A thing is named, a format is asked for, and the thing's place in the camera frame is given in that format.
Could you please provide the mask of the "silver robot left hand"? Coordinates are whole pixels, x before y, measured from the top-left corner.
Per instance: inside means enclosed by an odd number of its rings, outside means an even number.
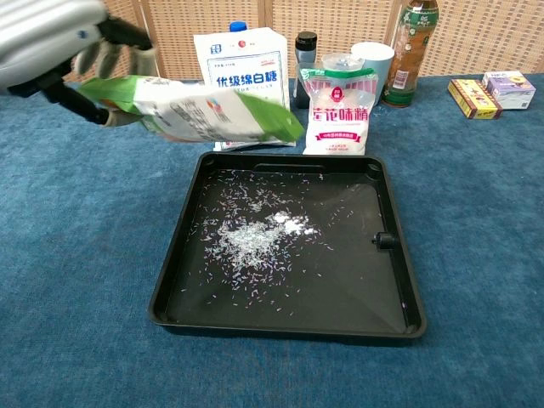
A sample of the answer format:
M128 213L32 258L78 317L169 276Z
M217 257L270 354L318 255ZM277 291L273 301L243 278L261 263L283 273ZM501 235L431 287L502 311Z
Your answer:
M98 107L64 78L91 67L99 78L114 71L128 48L132 75L156 74L156 49L147 31L113 16L102 1L3 1L1 93L28 98L42 93L89 122L120 127L140 117Z

